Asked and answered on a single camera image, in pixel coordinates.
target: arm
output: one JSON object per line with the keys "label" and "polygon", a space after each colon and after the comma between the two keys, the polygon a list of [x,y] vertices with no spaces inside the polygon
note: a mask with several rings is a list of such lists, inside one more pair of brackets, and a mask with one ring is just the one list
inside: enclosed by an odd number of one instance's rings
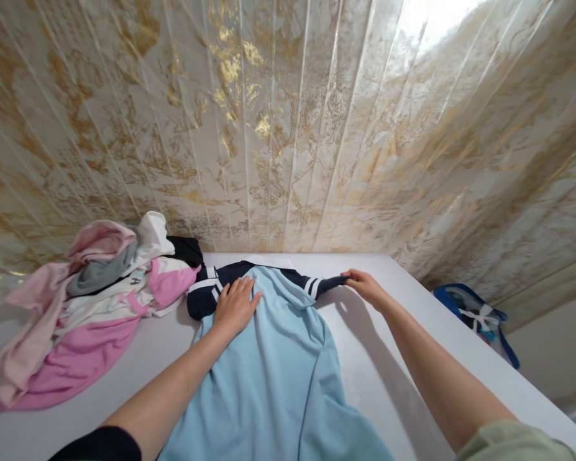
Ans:
{"label": "arm", "polygon": [[252,318],[262,295],[250,301],[253,285],[249,277],[227,284],[210,331],[101,424],[128,432],[143,461],[156,459],[211,366]]}
{"label": "arm", "polygon": [[442,348],[401,304],[368,273],[350,269],[346,284],[386,320],[416,387],[452,449],[457,452],[476,431],[516,417],[478,379]]}

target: forearm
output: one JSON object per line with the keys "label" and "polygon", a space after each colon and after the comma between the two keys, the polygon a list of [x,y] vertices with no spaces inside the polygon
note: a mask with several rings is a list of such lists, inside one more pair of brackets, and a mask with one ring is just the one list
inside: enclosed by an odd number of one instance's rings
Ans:
{"label": "forearm", "polygon": [[102,426],[124,429],[138,443],[143,461],[155,460],[203,378],[233,337],[225,329],[211,328]]}
{"label": "forearm", "polygon": [[481,426],[500,419],[516,420],[403,306],[389,297],[377,307],[388,323],[420,395],[455,452],[464,447]]}

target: pink clothing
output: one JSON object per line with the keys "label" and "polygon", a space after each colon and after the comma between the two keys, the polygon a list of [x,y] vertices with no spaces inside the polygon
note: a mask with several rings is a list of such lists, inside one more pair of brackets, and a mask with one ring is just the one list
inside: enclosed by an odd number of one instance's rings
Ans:
{"label": "pink clothing", "polygon": [[[44,360],[42,367],[32,376],[27,393],[8,407],[10,410],[33,410],[57,405],[79,394],[104,375],[122,356],[130,345],[134,330],[141,317],[155,310],[162,310],[182,296],[196,280],[200,270],[191,269],[186,263],[169,258],[151,261],[144,270],[118,284],[131,286],[125,293],[120,286],[108,290],[108,302],[99,302],[102,293],[77,299],[78,314],[72,319],[74,328],[69,329],[72,315],[61,318],[58,331],[65,332]],[[89,298],[87,305],[79,301]],[[80,312],[87,312],[82,318]]]}
{"label": "pink clothing", "polygon": [[95,259],[113,259],[135,238],[132,230],[109,220],[82,227],[65,256],[74,265],[85,266]]}
{"label": "pink clothing", "polygon": [[100,220],[83,227],[67,256],[72,263],[45,264],[6,302],[32,311],[21,330],[0,349],[0,404],[13,405],[28,391],[28,380],[41,366],[62,305],[66,286],[72,279],[73,265],[92,259],[109,259],[134,240],[133,231],[117,223]]}

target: green sleeve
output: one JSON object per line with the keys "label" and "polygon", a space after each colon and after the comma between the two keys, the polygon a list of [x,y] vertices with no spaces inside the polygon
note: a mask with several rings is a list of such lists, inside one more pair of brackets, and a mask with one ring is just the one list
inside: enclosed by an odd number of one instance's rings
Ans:
{"label": "green sleeve", "polygon": [[516,421],[496,421],[478,430],[456,461],[576,461],[566,444]]}

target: shirt sleeve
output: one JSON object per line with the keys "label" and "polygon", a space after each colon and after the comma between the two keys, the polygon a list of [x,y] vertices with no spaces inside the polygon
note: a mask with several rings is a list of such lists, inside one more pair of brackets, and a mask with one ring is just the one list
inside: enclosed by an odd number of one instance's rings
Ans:
{"label": "shirt sleeve", "polygon": [[141,449],[132,435],[105,426],[71,442],[49,461],[141,461]]}
{"label": "shirt sleeve", "polygon": [[467,442],[456,461],[576,461],[576,453],[541,430],[516,421],[486,425]]}

